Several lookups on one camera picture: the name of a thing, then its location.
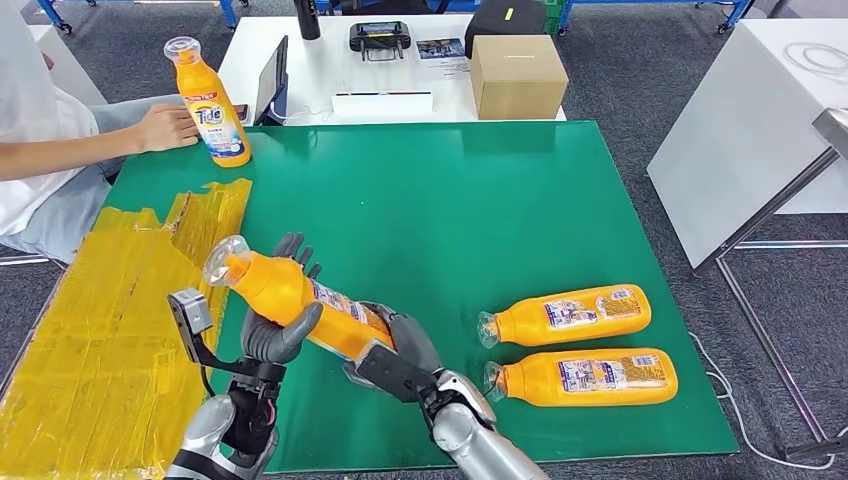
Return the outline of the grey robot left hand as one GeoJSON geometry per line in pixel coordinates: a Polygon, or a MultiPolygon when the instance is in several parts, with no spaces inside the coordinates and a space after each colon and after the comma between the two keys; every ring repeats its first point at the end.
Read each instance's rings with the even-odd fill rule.
{"type": "MultiPolygon", "coordinates": [[[[306,270],[313,248],[302,248],[303,242],[302,232],[286,233],[275,247],[273,257],[295,260],[306,273],[306,277],[314,280],[321,271],[321,264],[315,262],[306,270]]],[[[242,353],[259,362],[285,365],[299,355],[303,341],[315,329],[322,313],[322,304],[312,301],[302,308],[291,324],[282,326],[249,307],[240,332],[242,353]]]]}

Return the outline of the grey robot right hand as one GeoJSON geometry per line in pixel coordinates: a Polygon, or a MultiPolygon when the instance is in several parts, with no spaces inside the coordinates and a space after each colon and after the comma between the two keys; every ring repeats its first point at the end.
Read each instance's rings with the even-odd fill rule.
{"type": "Polygon", "coordinates": [[[444,370],[441,359],[426,331],[412,316],[375,302],[360,301],[388,327],[394,350],[404,363],[415,365],[437,379],[444,370]]]}

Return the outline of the person's right hand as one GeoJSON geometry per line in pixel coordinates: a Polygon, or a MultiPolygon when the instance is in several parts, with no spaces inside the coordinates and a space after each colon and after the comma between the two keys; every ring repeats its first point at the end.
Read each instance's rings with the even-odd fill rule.
{"type": "Polygon", "coordinates": [[[185,106],[153,105],[132,127],[138,153],[167,151],[199,141],[198,129],[185,106]]]}

